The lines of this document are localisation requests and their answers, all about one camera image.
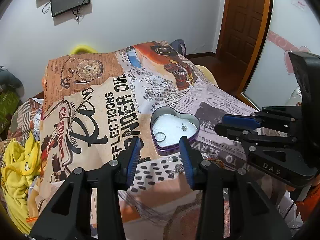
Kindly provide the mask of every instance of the ring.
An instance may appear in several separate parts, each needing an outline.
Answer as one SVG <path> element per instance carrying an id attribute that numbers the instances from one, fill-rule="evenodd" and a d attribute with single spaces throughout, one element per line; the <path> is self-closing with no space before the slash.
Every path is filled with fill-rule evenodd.
<path id="1" fill-rule="evenodd" d="M 163 134 L 163 135 L 164 135 L 164 139 L 161 140 L 161 141 L 158 141 L 158 140 L 156 139 L 157 134 Z M 165 140 L 165 134 L 164 134 L 163 132 L 157 132 L 157 133 L 155 134 L 155 140 L 156 140 L 157 142 L 163 142 L 163 141 Z"/>

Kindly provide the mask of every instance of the door panel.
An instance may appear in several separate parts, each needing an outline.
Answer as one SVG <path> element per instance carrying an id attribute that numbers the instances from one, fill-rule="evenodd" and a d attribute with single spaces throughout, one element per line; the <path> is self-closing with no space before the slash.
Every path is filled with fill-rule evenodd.
<path id="1" fill-rule="evenodd" d="M 265 0 L 229 0 L 218 59 L 243 76 L 260 31 Z"/>

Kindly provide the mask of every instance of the yellow towel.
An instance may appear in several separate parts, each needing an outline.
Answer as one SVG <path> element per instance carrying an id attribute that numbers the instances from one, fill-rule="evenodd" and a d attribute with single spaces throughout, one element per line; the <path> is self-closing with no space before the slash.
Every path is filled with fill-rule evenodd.
<path id="1" fill-rule="evenodd" d="M 34 177 L 39 175 L 40 143 L 35 140 L 32 132 L 29 133 L 25 147 L 12 139 L 3 160 L 5 166 L 1 168 L 1 187 L 9 215 L 20 231 L 28 234 L 31 226 L 26 222 L 29 218 L 27 194 Z"/>

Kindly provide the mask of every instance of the wooden door frame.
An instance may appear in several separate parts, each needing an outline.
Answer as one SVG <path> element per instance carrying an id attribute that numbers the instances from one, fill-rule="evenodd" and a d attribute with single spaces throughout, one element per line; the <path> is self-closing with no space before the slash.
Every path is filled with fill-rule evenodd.
<path id="1" fill-rule="evenodd" d="M 247 86 L 247 84 L 249 83 L 249 79 L 252 76 L 253 71 L 255 70 L 255 67 L 256 67 L 258 60 L 260 58 L 261 50 L 262 50 L 264 43 L 266 41 L 268 30 L 269 30 L 269 25 L 270 25 L 272 5 L 273 5 L 273 0 L 264 0 L 262 20 L 261 20 L 261 25 L 260 25 L 257 41 L 254 46 L 253 53 L 252 53 L 251 59 L 249 61 L 247 70 L 244 73 L 244 77 L 242 78 L 240 86 L 238 87 L 238 89 L 236 91 L 236 97 L 238 99 L 240 99 L 242 102 L 246 103 L 247 105 L 249 105 L 253 108 L 256 108 L 256 106 L 253 105 L 244 96 L 243 91 L 244 91 L 245 87 Z M 222 40 L 223 40 L 223 36 L 225 34 L 225 28 L 226 28 L 228 6 L 229 6 L 229 0 L 225 0 L 220 35 L 219 35 L 217 51 L 216 51 L 216 58 L 219 57 L 221 47 L 222 47 Z"/>

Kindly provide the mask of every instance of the white wall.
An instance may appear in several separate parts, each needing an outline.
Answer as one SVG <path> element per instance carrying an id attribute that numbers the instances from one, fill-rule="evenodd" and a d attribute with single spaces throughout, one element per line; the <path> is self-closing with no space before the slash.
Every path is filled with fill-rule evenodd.
<path id="1" fill-rule="evenodd" d="M 213 37 L 213 45 L 212 45 L 212 52 L 216 53 L 219 36 L 220 36 L 220 30 L 221 30 L 221 24 L 222 24 L 222 17 L 223 17 L 223 11 L 224 11 L 224 2 L 225 0 L 219 0 L 219 11 L 218 11 L 218 17 L 217 17 L 217 24 L 216 24 L 216 30 Z"/>
<path id="2" fill-rule="evenodd" d="M 316 16 L 304 0 L 299 0 L 307 5 L 304 11 L 292 1 L 274 0 L 269 29 L 297 48 L 306 46 L 320 55 L 320 24 Z M 284 50 L 267 40 L 245 95 L 259 108 L 283 106 L 297 86 L 294 74 L 288 75 Z"/>
<path id="3" fill-rule="evenodd" d="M 23 83 L 22 100 L 42 91 L 49 59 L 79 44 L 111 52 L 154 40 L 184 39 L 187 53 L 212 51 L 219 0 L 92 0 L 78 24 L 71 12 L 54 19 L 44 2 L 13 0 L 0 19 L 0 65 Z"/>

